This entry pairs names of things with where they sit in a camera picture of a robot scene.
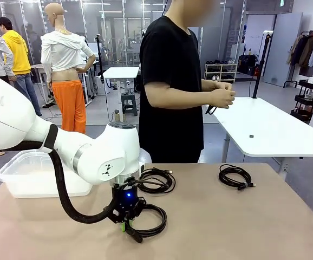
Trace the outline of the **person's left hand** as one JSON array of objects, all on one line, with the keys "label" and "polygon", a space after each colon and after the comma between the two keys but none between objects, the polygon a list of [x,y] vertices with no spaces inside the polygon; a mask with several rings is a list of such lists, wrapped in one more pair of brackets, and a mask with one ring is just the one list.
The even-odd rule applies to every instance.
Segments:
[{"label": "person's left hand", "polygon": [[214,81],[214,89],[232,90],[232,84],[229,82]]}]

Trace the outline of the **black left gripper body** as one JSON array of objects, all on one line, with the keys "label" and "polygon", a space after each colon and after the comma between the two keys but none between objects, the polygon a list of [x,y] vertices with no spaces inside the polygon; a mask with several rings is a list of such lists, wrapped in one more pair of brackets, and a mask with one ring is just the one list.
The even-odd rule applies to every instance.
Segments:
[{"label": "black left gripper body", "polygon": [[135,182],[126,184],[115,184],[112,187],[112,197],[115,200],[115,206],[113,210],[127,212],[127,218],[129,210],[136,204],[138,198],[138,186]]}]

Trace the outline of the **person's right hand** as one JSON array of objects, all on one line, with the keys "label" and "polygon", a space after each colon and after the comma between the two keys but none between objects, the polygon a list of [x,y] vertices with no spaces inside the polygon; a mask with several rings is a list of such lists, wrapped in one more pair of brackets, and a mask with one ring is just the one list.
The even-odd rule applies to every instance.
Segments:
[{"label": "person's right hand", "polygon": [[218,108],[228,109],[235,100],[236,92],[227,89],[216,89],[209,93],[208,104]]}]

